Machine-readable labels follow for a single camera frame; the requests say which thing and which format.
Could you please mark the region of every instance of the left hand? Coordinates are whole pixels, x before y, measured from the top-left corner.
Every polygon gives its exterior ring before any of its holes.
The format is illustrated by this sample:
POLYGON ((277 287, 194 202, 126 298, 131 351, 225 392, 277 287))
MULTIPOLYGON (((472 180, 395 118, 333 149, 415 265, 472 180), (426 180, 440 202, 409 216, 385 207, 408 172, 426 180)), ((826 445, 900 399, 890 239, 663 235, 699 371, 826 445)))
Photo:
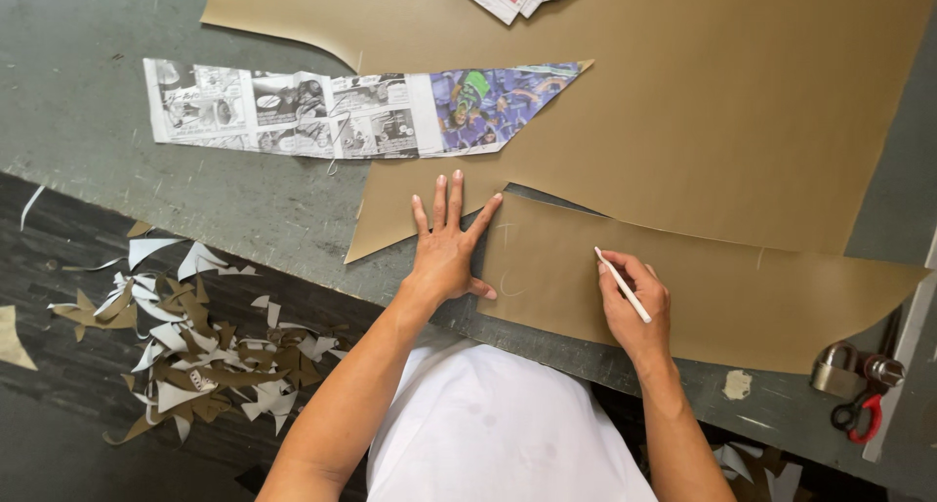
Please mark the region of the left hand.
POLYGON ((469 259, 479 237, 501 205, 500 193, 491 197, 468 231, 459 226, 462 217, 462 171, 452 174, 452 192, 446 209, 445 175, 436 180, 436 199, 433 201, 433 232, 430 233, 423 200, 413 196, 413 218, 416 220, 418 241, 413 271, 400 286, 416 297, 428 299, 439 306, 446 300, 472 293, 485 299, 496 299, 498 292, 481 279, 471 276, 469 259))

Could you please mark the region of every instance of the metal padlock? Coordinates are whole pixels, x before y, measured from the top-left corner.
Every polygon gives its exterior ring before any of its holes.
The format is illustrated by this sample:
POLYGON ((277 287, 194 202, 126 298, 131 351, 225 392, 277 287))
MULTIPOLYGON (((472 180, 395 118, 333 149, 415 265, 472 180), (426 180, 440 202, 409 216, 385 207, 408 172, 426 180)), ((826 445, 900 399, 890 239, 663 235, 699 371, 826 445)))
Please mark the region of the metal padlock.
POLYGON ((866 388, 865 378, 853 372, 858 362, 859 351, 849 342, 839 341, 830 344, 814 367, 811 386, 847 400, 856 398, 866 388), (835 360, 840 352, 846 355, 846 359, 842 366, 838 367, 835 360))

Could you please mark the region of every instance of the right hand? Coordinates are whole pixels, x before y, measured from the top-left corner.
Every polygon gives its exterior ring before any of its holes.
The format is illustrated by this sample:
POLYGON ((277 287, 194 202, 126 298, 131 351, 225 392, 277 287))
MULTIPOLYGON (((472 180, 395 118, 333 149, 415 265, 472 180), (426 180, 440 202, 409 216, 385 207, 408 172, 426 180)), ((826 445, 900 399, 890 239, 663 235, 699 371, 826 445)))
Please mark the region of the right hand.
POLYGON ((650 265, 637 257, 603 250, 621 278, 638 297, 651 317, 645 323, 634 306, 621 294, 612 272, 599 262, 599 288, 602 289, 605 319, 638 374, 651 372, 660 364, 670 364, 670 292, 650 265))

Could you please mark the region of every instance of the white chalk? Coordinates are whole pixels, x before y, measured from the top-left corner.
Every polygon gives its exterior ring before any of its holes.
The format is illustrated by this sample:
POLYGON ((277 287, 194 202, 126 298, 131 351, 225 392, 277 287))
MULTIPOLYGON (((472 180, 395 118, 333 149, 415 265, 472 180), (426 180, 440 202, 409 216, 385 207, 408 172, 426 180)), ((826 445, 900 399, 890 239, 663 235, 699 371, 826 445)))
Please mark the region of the white chalk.
POLYGON ((625 280, 621 278, 621 275, 618 273, 617 268, 612 266, 612 263, 608 262, 605 257, 602 257, 602 250, 598 246, 595 247, 595 255, 599 256, 599 260, 603 262, 605 268, 608 268, 612 272, 612 276, 615 277, 615 282, 618 283, 618 287, 621 288, 621 291, 625 293, 625 297, 628 298, 628 302, 634 306, 634 309, 638 311, 638 315, 641 316, 641 319, 645 323, 650 323, 650 316, 648 311, 644 309, 644 306, 641 305, 641 302, 638 300, 638 297, 634 295, 634 292, 628 288, 628 285, 625 283, 625 280))

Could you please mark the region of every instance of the hand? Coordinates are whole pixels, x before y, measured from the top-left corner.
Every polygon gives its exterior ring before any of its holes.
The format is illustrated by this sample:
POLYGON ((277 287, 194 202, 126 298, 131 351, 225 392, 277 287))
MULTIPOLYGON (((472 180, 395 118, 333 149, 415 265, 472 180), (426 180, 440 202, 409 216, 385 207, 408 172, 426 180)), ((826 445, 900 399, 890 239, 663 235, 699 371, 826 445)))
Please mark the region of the hand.
POLYGON ((482 212, 475 218, 468 231, 459 227, 462 217, 462 171, 452 174, 452 193, 449 197, 447 219, 446 177, 436 180, 436 199, 433 201, 433 232, 429 232, 427 214, 423 201, 413 196, 413 218, 416 220, 418 241, 413 271, 401 284, 418 298, 426 298, 435 307, 448 299, 473 293, 485 299, 495 299, 495 288, 471 276, 469 259, 479 237, 488 227, 488 222, 501 205, 502 196, 491 197, 482 212))
POLYGON ((604 250, 602 256, 618 269, 651 317, 647 324, 641 319, 621 294, 612 272, 600 262, 599 287, 608 328, 615 340, 625 348, 639 376, 652 372, 657 365, 670 364, 670 292, 661 284, 654 268, 642 264, 637 257, 604 250))

